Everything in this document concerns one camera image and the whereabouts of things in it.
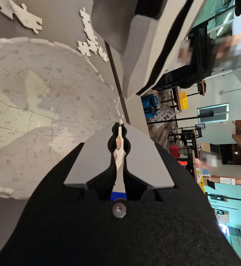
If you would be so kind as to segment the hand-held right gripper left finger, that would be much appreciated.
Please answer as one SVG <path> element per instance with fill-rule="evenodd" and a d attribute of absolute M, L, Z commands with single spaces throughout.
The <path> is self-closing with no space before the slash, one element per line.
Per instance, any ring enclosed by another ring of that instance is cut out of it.
<path fill-rule="evenodd" d="M 100 200 L 110 200 L 117 177 L 114 158 L 119 123 L 112 122 L 93 134 L 84 143 L 64 186 L 94 190 Z"/>

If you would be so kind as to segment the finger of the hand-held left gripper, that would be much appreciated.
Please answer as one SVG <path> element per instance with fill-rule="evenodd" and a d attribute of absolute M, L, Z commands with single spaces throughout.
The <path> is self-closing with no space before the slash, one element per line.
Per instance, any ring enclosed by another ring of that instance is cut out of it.
<path fill-rule="evenodd" d="M 91 23 L 122 62 L 122 93 L 125 98 L 141 95 L 149 61 L 155 19 L 135 15 L 138 1 L 93 1 Z"/>
<path fill-rule="evenodd" d="M 149 91 L 170 70 L 180 43 L 187 38 L 206 1 L 167 1 L 149 51 L 141 95 Z"/>

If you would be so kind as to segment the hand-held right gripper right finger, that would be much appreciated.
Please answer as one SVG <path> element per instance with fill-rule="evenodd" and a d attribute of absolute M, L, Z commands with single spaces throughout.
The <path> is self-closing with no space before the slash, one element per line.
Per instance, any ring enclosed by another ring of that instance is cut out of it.
<path fill-rule="evenodd" d="M 149 136 L 129 124 L 122 125 L 123 181 L 128 201 L 139 201 L 147 190 L 173 188 L 175 183 Z"/>

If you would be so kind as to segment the white curved puzzle dome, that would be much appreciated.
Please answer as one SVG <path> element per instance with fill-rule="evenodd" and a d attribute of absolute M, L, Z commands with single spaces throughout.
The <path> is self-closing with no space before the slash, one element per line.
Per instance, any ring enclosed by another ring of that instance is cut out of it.
<path fill-rule="evenodd" d="M 116 88 L 73 48 L 0 39 L 0 197 L 28 199 L 79 143 L 125 121 Z"/>

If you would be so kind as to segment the joined white puzzle strip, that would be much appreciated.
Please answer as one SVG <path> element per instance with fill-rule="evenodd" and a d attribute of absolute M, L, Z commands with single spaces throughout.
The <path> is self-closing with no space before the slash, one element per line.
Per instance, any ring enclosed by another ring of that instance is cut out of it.
<path fill-rule="evenodd" d="M 42 18 L 27 11 L 27 7 L 24 3 L 21 6 L 15 4 L 12 0 L 9 0 L 13 13 L 19 19 L 23 26 L 32 29 L 35 34 L 42 30 Z"/>

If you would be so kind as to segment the puzzle instruction leaflet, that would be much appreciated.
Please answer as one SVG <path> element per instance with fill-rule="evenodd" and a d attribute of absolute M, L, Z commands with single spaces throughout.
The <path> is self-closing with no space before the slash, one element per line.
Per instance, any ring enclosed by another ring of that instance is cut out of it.
<path fill-rule="evenodd" d="M 117 169 L 117 177 L 116 181 L 110 196 L 111 201 L 115 201 L 117 199 L 127 199 L 125 185 L 123 181 L 123 166 L 124 166 L 124 148 L 123 148 L 123 138 L 119 134 L 116 138 L 116 149 L 113 152 L 116 169 Z"/>

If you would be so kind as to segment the red plastic bin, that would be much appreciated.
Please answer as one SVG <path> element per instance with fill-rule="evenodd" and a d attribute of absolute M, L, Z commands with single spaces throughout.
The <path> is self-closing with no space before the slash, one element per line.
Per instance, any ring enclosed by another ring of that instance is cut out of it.
<path fill-rule="evenodd" d="M 177 145 L 170 146 L 169 152 L 174 159 L 180 158 L 179 146 L 177 146 Z"/>

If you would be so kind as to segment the blue fabric bag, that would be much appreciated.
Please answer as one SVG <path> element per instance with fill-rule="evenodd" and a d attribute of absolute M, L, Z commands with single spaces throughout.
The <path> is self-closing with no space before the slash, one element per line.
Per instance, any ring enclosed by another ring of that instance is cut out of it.
<path fill-rule="evenodd" d="M 141 97 L 145 118 L 153 118 L 157 112 L 158 98 L 154 94 Z"/>

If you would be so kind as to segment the printed paper sheet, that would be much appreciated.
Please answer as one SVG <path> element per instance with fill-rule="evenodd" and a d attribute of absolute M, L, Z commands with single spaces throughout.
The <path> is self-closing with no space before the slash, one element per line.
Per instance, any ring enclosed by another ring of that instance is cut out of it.
<path fill-rule="evenodd" d="M 164 124 L 162 123 L 157 123 L 160 121 L 167 121 L 172 119 L 176 115 L 175 111 L 173 108 L 171 108 L 168 104 L 165 104 L 160 108 L 155 115 L 152 118 L 149 118 L 151 122 L 155 122 L 155 127 L 159 128 L 161 125 Z"/>

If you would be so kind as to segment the yellow plastic bin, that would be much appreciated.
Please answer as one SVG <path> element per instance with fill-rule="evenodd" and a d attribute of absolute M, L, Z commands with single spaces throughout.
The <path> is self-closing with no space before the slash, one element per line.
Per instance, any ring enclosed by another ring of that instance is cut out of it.
<path fill-rule="evenodd" d="M 181 92 L 179 94 L 179 102 L 182 110 L 186 110 L 189 108 L 186 91 Z"/>

